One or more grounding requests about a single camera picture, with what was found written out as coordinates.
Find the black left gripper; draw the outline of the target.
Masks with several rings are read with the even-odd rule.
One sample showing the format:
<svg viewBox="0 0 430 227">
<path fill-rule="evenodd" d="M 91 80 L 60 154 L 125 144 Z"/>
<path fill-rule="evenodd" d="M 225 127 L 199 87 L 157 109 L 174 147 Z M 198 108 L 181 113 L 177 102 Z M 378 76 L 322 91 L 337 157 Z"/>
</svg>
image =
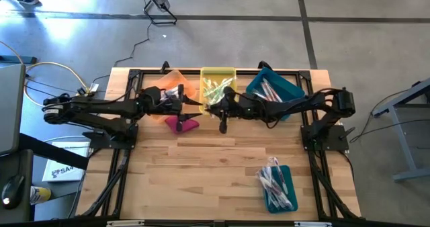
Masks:
<svg viewBox="0 0 430 227">
<path fill-rule="evenodd" d="M 182 112 L 182 103 L 186 105 L 198 105 L 202 103 L 194 101 L 188 97 L 183 97 L 183 84 L 177 86 L 177 95 L 174 93 L 166 94 L 165 90 L 158 87 L 149 87 L 142 90 L 143 111 L 148 115 L 168 115 L 177 116 L 176 130 L 181 132 L 183 129 L 182 120 L 189 120 L 200 116 L 202 113 Z"/>
</svg>

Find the magenta plastic container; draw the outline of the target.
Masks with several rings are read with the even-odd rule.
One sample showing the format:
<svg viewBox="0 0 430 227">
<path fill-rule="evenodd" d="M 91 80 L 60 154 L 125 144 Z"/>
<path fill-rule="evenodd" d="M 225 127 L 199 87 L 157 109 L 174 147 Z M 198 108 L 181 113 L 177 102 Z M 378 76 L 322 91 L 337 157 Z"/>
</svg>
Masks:
<svg viewBox="0 0 430 227">
<path fill-rule="evenodd" d="M 195 120 L 186 120 L 180 122 L 177 116 L 170 116 L 165 120 L 165 123 L 171 129 L 174 134 L 182 134 L 199 127 L 199 123 Z M 177 126 L 181 123 L 181 130 L 177 129 Z"/>
</svg>

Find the orange translucent plastic bin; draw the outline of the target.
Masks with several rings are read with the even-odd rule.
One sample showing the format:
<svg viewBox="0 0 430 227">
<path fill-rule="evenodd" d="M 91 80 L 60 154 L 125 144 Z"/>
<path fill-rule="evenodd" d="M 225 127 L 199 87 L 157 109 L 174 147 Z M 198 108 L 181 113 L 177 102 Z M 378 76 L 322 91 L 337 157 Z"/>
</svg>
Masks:
<svg viewBox="0 0 430 227">
<path fill-rule="evenodd" d="M 177 86 L 180 84 L 183 85 L 183 93 L 189 99 L 195 99 L 198 92 L 192 81 L 186 78 L 177 69 L 174 69 L 170 73 L 167 73 L 166 75 L 157 78 L 156 81 L 154 81 L 154 77 L 150 76 L 148 76 L 147 79 L 148 85 L 144 86 L 143 89 L 146 91 L 148 88 L 150 88 L 149 92 L 151 95 L 155 95 L 155 87 L 160 89 L 160 98 L 165 96 L 163 89 L 165 90 L 166 94 L 169 94 L 170 91 L 176 90 Z"/>
</svg>

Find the yellow translucent plastic bin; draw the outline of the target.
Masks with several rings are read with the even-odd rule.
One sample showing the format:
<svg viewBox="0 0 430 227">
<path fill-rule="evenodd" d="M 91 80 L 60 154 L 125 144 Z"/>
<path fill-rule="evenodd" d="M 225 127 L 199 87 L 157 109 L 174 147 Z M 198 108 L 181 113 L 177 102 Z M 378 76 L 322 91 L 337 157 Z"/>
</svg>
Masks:
<svg viewBox="0 0 430 227">
<path fill-rule="evenodd" d="M 203 78 L 210 79 L 212 82 L 216 81 L 217 83 L 220 83 L 223 79 L 228 79 L 234 77 L 233 82 L 230 84 L 230 86 L 233 90 L 237 88 L 237 72 L 236 69 L 233 67 L 202 67 L 200 70 L 200 99 L 199 102 L 202 103 L 201 106 L 199 106 L 199 110 L 204 114 L 207 115 L 207 112 L 205 111 L 206 99 L 203 96 L 203 88 L 204 88 L 204 82 Z"/>
</svg>

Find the blue plastic bin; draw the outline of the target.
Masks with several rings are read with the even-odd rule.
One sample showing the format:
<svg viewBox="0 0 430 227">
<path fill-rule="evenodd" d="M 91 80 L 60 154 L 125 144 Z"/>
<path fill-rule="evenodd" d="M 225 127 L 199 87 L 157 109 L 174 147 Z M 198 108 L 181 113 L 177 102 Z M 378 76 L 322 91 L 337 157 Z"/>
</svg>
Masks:
<svg viewBox="0 0 430 227">
<path fill-rule="evenodd" d="M 298 99 L 305 95 L 305 92 L 301 88 L 269 69 L 262 69 L 260 73 L 257 74 L 257 76 L 247 86 L 245 90 L 246 93 L 253 94 L 253 91 L 256 90 L 265 95 L 261 87 L 263 78 L 267 79 L 283 102 Z"/>
</svg>

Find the small teal plastic bin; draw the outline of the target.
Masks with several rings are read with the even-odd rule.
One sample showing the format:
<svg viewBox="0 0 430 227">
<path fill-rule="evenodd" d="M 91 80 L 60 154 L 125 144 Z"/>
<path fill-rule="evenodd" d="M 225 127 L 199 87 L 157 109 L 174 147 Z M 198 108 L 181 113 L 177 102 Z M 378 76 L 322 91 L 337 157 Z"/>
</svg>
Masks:
<svg viewBox="0 0 430 227">
<path fill-rule="evenodd" d="M 296 197 L 296 193 L 295 193 L 295 189 L 294 189 L 294 184 L 293 184 L 293 181 L 292 181 L 292 175 L 291 175 L 291 171 L 290 171 L 290 168 L 289 168 L 289 166 L 286 166 L 286 172 L 285 173 L 283 173 L 283 175 L 284 175 L 284 179 L 285 179 L 285 182 L 286 182 L 286 185 L 287 185 L 287 187 L 288 187 L 288 198 L 290 199 L 290 201 L 293 201 L 293 199 L 292 199 L 292 197 L 291 197 L 291 194 L 293 193 L 294 195 L 295 195 L 295 199 L 296 199 L 296 210 L 295 211 L 297 211 L 298 210 L 298 200 L 297 200 L 297 197 Z M 265 192 L 265 190 L 264 190 L 264 188 L 263 188 L 263 198 L 264 198 L 264 204 L 265 204 L 265 207 L 266 207 L 266 203 L 265 203 L 265 194 L 264 194 L 264 192 Z"/>
</svg>

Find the power strip with plugs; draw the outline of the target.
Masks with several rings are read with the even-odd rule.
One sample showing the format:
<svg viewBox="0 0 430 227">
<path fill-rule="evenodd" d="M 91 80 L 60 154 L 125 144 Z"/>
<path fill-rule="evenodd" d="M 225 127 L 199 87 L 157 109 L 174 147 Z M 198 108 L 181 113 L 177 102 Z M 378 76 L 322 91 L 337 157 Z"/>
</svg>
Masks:
<svg viewBox="0 0 430 227">
<path fill-rule="evenodd" d="M 93 97 L 98 90 L 99 85 L 97 83 L 92 83 L 89 87 L 81 87 L 77 89 L 76 96 L 86 96 L 86 97 Z"/>
</svg>

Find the white label strip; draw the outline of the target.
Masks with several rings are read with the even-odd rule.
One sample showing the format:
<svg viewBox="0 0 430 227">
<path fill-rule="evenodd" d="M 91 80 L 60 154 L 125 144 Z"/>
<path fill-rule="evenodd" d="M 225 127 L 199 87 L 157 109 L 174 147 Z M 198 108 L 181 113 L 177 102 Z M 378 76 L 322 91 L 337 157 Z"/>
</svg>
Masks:
<svg viewBox="0 0 430 227">
<path fill-rule="evenodd" d="M 294 227 L 333 227 L 331 222 L 294 222 Z"/>
<path fill-rule="evenodd" d="M 142 220 L 115 220 L 108 221 L 105 227 L 139 227 L 145 226 Z"/>
</svg>

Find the white printed box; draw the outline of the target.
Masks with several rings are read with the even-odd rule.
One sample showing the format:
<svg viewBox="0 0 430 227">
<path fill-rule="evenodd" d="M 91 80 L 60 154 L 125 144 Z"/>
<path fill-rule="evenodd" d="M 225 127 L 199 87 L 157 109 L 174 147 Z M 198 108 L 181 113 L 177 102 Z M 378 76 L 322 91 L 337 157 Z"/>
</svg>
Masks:
<svg viewBox="0 0 430 227">
<path fill-rule="evenodd" d="M 90 152 L 89 142 L 52 142 L 51 145 L 81 156 L 89 156 Z M 83 173 L 83 169 L 47 160 L 42 180 L 44 182 L 79 181 Z"/>
</svg>

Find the black desk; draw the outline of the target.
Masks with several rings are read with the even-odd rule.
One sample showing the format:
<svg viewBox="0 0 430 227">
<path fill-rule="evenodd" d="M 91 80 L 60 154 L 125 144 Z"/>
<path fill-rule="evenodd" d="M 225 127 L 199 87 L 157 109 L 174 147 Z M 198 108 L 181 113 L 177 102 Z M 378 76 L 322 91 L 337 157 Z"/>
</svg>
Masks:
<svg viewBox="0 0 430 227">
<path fill-rule="evenodd" d="M 30 187 L 34 155 L 83 170 L 87 168 L 89 162 L 85 156 L 55 147 L 25 134 L 19 135 L 18 143 L 18 149 L 15 152 L 0 156 L 0 225 L 29 222 L 32 218 Z M 1 203 L 1 192 L 7 180 L 14 175 L 25 177 L 23 197 L 16 208 L 6 210 Z"/>
</svg>

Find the yellow can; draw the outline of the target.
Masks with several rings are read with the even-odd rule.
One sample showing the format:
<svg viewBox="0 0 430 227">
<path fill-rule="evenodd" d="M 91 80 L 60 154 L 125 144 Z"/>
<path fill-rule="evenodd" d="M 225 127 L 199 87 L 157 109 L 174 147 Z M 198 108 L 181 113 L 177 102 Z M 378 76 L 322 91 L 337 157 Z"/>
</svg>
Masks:
<svg viewBox="0 0 430 227">
<path fill-rule="evenodd" d="M 36 205 L 48 201 L 51 197 L 51 190 L 44 187 L 30 187 L 30 204 Z"/>
</svg>

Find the grey laptop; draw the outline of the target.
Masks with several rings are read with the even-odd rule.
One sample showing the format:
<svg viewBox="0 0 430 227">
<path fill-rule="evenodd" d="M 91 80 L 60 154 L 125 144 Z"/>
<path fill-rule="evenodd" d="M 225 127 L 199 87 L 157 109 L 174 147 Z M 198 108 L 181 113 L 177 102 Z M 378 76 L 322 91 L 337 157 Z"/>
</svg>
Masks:
<svg viewBox="0 0 430 227">
<path fill-rule="evenodd" d="M 18 149 L 25 74 L 22 64 L 0 68 L 0 156 Z"/>
</svg>

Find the blue floor bar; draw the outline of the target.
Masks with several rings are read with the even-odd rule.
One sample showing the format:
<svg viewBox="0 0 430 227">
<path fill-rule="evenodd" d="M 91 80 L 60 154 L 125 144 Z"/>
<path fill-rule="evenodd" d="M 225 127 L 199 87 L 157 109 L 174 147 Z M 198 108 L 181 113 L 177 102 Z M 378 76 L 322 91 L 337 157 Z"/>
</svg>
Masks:
<svg viewBox="0 0 430 227">
<path fill-rule="evenodd" d="M 38 59 L 33 56 L 22 56 L 18 58 L 17 56 L 0 55 L 0 63 L 20 64 L 22 62 L 24 64 L 36 64 L 37 61 Z"/>
</svg>

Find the grey metal table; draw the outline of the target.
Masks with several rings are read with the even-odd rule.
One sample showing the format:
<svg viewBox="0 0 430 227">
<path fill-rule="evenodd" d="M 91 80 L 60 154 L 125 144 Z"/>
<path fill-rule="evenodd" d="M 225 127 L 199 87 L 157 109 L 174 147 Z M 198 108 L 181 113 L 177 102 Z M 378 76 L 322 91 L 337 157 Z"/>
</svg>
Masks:
<svg viewBox="0 0 430 227">
<path fill-rule="evenodd" d="M 371 111 L 374 118 L 390 114 L 392 127 L 405 156 L 408 170 L 393 175 L 395 182 L 430 177 L 430 167 L 418 167 L 411 151 L 413 147 L 430 150 L 430 103 L 412 102 L 421 96 L 430 98 L 430 77 Z"/>
</svg>

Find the black computer mouse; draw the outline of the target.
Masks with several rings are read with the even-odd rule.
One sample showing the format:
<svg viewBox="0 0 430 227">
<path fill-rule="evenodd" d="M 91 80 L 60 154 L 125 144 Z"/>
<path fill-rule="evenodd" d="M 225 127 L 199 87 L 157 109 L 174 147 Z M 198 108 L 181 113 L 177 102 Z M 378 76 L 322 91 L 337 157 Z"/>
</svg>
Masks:
<svg viewBox="0 0 430 227">
<path fill-rule="evenodd" d="M 7 180 L 1 192 L 1 203 L 6 210 L 16 208 L 23 197 L 25 177 L 14 175 Z"/>
</svg>

